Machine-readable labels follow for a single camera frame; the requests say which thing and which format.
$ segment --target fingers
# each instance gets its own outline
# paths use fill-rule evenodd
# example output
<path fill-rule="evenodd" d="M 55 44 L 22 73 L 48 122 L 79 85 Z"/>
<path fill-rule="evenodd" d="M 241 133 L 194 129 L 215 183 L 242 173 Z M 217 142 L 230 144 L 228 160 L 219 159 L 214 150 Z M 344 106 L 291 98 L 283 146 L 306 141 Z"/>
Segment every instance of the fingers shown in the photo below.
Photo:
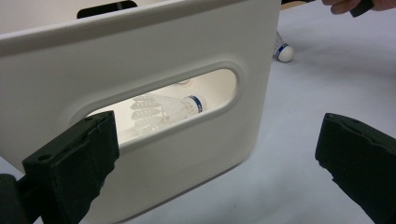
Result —
<path fill-rule="evenodd" d="M 361 0 L 322 0 L 323 5 L 332 6 L 334 15 L 344 14 L 355 8 Z"/>

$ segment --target shuttlecock cork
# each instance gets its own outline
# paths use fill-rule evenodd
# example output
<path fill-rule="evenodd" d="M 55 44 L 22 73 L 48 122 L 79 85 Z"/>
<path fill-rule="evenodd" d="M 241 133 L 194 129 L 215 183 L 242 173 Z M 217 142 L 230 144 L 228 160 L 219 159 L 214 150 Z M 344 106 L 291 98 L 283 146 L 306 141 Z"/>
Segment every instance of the shuttlecock cork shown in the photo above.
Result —
<path fill-rule="evenodd" d="M 282 36 L 276 31 L 276 42 L 274 45 L 273 55 L 282 63 L 288 63 L 293 59 L 293 48 L 283 41 Z"/>

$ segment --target white plastic box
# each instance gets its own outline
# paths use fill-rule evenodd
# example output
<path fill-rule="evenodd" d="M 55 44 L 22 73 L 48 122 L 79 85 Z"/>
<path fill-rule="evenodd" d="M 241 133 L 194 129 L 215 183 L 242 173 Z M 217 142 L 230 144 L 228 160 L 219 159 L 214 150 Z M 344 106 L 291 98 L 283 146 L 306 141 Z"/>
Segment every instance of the white plastic box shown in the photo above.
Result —
<path fill-rule="evenodd" d="M 280 1 L 141 0 L 75 19 L 79 9 L 111 2 L 0 3 L 2 157 L 22 171 L 24 158 L 75 122 L 124 101 L 116 109 L 120 159 L 86 216 L 95 224 L 138 215 L 248 156 L 280 9 Z M 124 106 L 148 91 L 196 92 L 208 109 L 130 140 Z"/>

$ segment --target person's hand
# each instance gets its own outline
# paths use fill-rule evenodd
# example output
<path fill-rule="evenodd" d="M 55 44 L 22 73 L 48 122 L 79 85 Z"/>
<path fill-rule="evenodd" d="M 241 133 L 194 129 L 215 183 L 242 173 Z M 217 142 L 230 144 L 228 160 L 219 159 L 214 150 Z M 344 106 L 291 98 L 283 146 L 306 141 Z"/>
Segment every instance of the person's hand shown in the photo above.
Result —
<path fill-rule="evenodd" d="M 325 6 L 332 6 L 332 14 L 346 13 L 355 8 L 361 0 L 322 0 Z M 383 11 L 396 7 L 396 0 L 372 0 L 373 10 Z"/>

